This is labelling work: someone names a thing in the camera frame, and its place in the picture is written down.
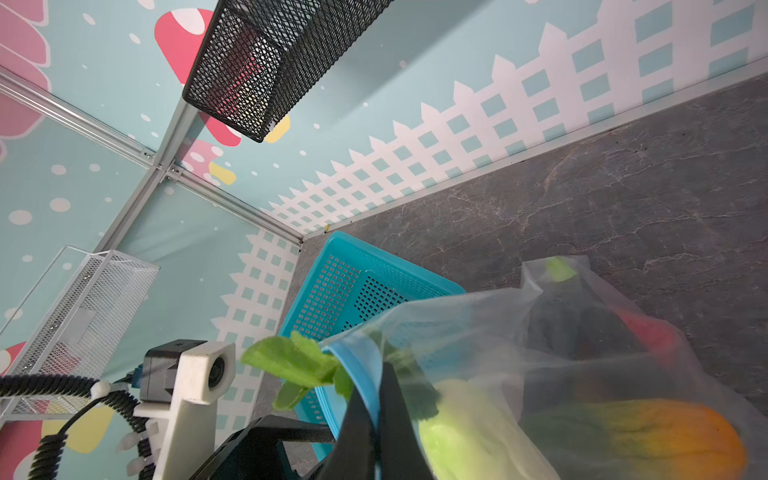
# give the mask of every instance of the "black mesh basket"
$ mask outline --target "black mesh basket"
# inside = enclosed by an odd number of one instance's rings
[[[184,100],[257,142],[392,0],[219,0]]]

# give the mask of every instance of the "green leaf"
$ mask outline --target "green leaf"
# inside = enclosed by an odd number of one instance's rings
[[[291,410],[296,408],[301,399],[310,391],[309,388],[296,383],[285,382],[272,402],[275,410]]]
[[[352,398],[352,392],[355,391],[355,384],[352,383],[349,373],[342,366],[336,369],[336,374],[333,376],[333,386],[336,387],[336,393],[344,397],[347,402]]]
[[[300,348],[291,339],[271,336],[254,343],[245,351],[241,361],[307,388],[331,385],[339,361],[332,355],[317,355],[304,339],[299,339],[298,343]]]

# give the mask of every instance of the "white mesh basket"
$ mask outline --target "white mesh basket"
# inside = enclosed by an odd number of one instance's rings
[[[6,375],[100,378],[159,270],[116,250],[85,253]],[[87,403],[68,396],[20,396],[4,401],[2,420],[68,418]]]

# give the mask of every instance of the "yellow mark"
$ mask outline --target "yellow mark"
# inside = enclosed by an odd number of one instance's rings
[[[237,176],[234,174],[234,172],[231,172],[224,167],[219,167],[214,162],[210,162],[208,165],[208,171],[211,175],[218,178],[227,185],[231,185],[235,180],[237,180]]]
[[[264,141],[273,144],[278,141],[288,130],[290,130],[290,117],[286,115],[283,120],[275,125],[275,128],[264,137]]]
[[[89,410],[67,431],[69,435],[67,447],[77,453],[93,452],[104,438],[113,415],[114,410],[107,406],[98,406]],[[43,421],[42,436],[58,433],[65,423],[66,420]]]

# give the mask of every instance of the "black cable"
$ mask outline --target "black cable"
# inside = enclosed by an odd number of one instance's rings
[[[0,377],[0,397],[70,395],[87,398],[91,396],[91,387],[97,381],[87,377],[67,375],[10,375]],[[119,413],[134,432],[141,434],[146,431],[147,419],[134,417],[134,408],[139,402],[128,392],[110,392],[107,396],[88,403],[87,406],[61,427],[59,433],[47,435],[40,440],[40,446],[29,471],[30,480],[52,480],[56,478],[58,463],[61,461],[61,454],[64,451],[64,444],[67,440],[67,429],[99,402],[103,402],[106,406]],[[152,455],[149,439],[140,440],[136,446],[139,455],[142,457],[148,458]],[[154,463],[151,463],[141,470],[139,480],[151,480],[153,476]]]

